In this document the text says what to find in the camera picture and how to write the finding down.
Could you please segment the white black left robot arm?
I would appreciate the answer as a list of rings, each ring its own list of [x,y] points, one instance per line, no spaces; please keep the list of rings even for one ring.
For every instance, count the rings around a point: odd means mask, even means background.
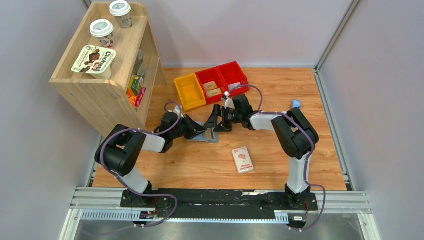
[[[191,140],[206,132],[201,124],[188,115],[167,112],[160,125],[153,131],[142,131],[117,124],[97,149],[94,159],[99,165],[116,177],[140,207],[148,207],[156,194],[152,194],[152,184],[136,167],[142,151],[164,154],[178,138]]]

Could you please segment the grey credit card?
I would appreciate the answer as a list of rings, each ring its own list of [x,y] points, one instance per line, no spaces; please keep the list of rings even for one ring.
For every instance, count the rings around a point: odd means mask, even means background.
[[[228,91],[231,92],[232,90],[236,89],[240,85],[241,85],[240,82],[232,83],[228,86]]]

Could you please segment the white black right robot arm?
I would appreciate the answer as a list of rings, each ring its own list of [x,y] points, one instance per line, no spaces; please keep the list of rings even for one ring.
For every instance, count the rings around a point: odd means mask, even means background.
[[[311,192],[309,160],[319,142],[319,135],[299,108],[285,112],[253,110],[248,98],[239,94],[226,99],[226,105],[215,104],[204,124],[215,132],[231,132],[234,124],[258,131],[276,133],[279,143],[288,155],[289,177],[285,184],[285,202],[291,209],[299,209]]]

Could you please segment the grey leather card holder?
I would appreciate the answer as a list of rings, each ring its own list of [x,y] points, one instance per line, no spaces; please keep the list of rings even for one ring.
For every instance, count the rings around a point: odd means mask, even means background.
[[[219,134],[214,132],[214,128],[205,128],[200,121],[195,121],[195,127],[194,135],[187,138],[187,141],[211,144],[219,142]]]

